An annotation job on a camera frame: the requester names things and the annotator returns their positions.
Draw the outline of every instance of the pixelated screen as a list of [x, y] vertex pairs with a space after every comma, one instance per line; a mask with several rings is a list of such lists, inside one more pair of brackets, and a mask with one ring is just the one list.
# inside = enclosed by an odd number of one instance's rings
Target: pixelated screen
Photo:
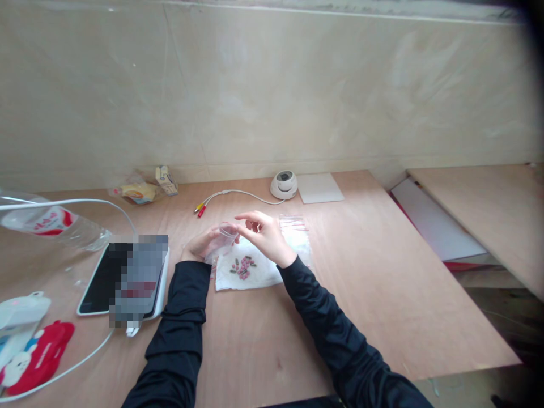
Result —
[[138, 320], [149, 317], [158, 294], [167, 242], [166, 236], [140, 236], [136, 244], [111, 243], [96, 269], [79, 312], [115, 311], [116, 320], [130, 320], [129, 316], [124, 316], [126, 313], [120, 312], [129, 312], [131, 318], [136, 313]]
[[133, 247], [134, 244], [115, 244], [113, 251], [110, 247], [106, 248], [87, 294], [81, 303], [80, 313], [109, 311], [109, 305], [113, 303], [115, 298], [116, 282], [121, 281], [121, 277], [126, 271], [127, 253], [131, 252]]

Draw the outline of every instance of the white paper napkin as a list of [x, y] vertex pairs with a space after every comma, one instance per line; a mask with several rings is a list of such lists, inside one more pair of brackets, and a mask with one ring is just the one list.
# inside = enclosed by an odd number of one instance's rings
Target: white paper napkin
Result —
[[[248, 267], [249, 277], [240, 279], [238, 273], [230, 272], [236, 270], [236, 259], [238, 259], [238, 270], [242, 268], [242, 259], [250, 256], [256, 266]], [[215, 274], [215, 290], [224, 289], [256, 289], [272, 286], [283, 282], [276, 264], [266, 258], [255, 245], [246, 238], [240, 237], [240, 243], [231, 247], [226, 255], [220, 255], [217, 260]]]

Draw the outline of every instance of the person's left hand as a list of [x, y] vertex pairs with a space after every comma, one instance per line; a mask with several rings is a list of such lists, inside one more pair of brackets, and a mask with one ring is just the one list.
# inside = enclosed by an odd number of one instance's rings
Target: person's left hand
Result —
[[[197, 235], [193, 239], [191, 239], [185, 248], [183, 249], [183, 252], [181, 253], [181, 259], [182, 261], [198, 261], [198, 262], [204, 262], [204, 258], [208, 254], [208, 247], [210, 246], [210, 242], [212, 242], [215, 238], [219, 236], [219, 226], [213, 225], [210, 228], [208, 228], [203, 233]], [[240, 235], [236, 237], [234, 240], [234, 243], [239, 244], [240, 243]]]

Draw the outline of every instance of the black jacket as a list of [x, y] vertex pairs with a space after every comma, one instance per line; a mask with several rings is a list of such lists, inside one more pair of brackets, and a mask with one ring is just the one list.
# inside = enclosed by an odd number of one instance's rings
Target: black jacket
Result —
[[[168, 304], [146, 351], [147, 365], [123, 407], [194, 406], [210, 269], [193, 261], [176, 265]], [[347, 407], [432, 408], [409, 380], [391, 372], [299, 258], [278, 269]]]

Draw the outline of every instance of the white card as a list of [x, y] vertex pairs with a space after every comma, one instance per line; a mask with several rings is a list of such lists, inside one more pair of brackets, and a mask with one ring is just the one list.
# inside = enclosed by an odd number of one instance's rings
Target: white card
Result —
[[331, 173], [296, 176], [304, 204], [343, 201], [344, 195]]

